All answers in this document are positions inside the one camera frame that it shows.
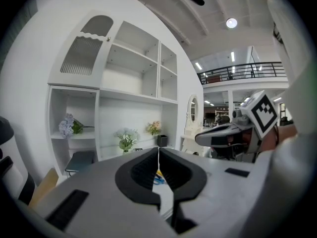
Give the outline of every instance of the ceiling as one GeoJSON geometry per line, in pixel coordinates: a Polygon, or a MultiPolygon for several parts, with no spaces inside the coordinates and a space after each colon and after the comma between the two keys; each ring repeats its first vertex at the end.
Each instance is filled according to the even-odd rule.
{"type": "MultiPolygon", "coordinates": [[[[233,102],[234,103],[242,103],[247,97],[250,97],[252,94],[259,92],[261,90],[239,90],[233,91],[233,102]]],[[[270,97],[270,99],[274,97],[278,97],[284,90],[281,89],[266,89],[265,92],[270,97]]],[[[209,101],[215,106],[227,106],[228,105],[228,92],[215,92],[215,93],[204,93],[204,101],[209,101]]]]}
{"type": "Polygon", "coordinates": [[[192,61],[196,73],[206,70],[217,69],[237,64],[249,63],[251,47],[235,48],[228,51],[218,52],[203,58],[192,61]],[[232,61],[231,52],[234,52],[235,61],[232,61]],[[195,63],[198,62],[202,70],[198,69],[195,63]]]}
{"type": "Polygon", "coordinates": [[[241,46],[270,44],[273,21],[266,0],[139,0],[171,30],[188,57],[206,55],[241,46]],[[225,22],[238,25],[228,29],[225,22]]]}

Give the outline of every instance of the ribbed panel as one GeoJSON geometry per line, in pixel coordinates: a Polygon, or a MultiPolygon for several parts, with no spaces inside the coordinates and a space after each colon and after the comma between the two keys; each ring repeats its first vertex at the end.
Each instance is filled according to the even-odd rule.
{"type": "Polygon", "coordinates": [[[87,22],[81,31],[84,33],[106,36],[112,24],[113,20],[107,16],[95,16],[87,22]]]}
{"type": "Polygon", "coordinates": [[[102,41],[96,39],[76,37],[65,57],[60,72],[91,75],[102,43],[102,41]]]}

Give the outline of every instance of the book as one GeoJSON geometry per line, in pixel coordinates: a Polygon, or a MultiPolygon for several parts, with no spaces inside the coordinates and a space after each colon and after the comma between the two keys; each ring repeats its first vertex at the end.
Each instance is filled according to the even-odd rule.
{"type": "Polygon", "coordinates": [[[94,151],[75,152],[68,162],[66,172],[78,172],[94,162],[94,151]]]}

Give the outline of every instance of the potted plant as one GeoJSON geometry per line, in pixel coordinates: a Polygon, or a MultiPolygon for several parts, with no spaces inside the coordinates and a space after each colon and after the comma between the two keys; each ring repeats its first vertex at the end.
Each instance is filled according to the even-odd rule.
{"type": "Polygon", "coordinates": [[[118,130],[114,136],[120,138],[119,147],[123,150],[123,154],[129,152],[132,146],[140,140],[140,135],[135,129],[124,128],[118,130]]]}
{"type": "Polygon", "coordinates": [[[159,147],[167,146],[167,136],[160,134],[161,132],[160,121],[149,123],[147,127],[147,132],[150,133],[151,135],[158,135],[157,144],[159,147]]]}
{"type": "Polygon", "coordinates": [[[72,114],[66,113],[63,121],[58,125],[58,129],[63,138],[70,138],[73,134],[83,133],[84,128],[94,128],[93,126],[84,126],[76,120],[72,114]]]}

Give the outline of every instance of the white column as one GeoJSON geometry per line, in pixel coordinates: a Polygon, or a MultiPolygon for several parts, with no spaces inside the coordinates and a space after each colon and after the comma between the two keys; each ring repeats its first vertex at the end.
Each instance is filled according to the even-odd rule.
{"type": "Polygon", "coordinates": [[[229,117],[232,121],[232,112],[233,112],[233,94],[232,90],[228,90],[228,102],[229,102],[229,117]]]}

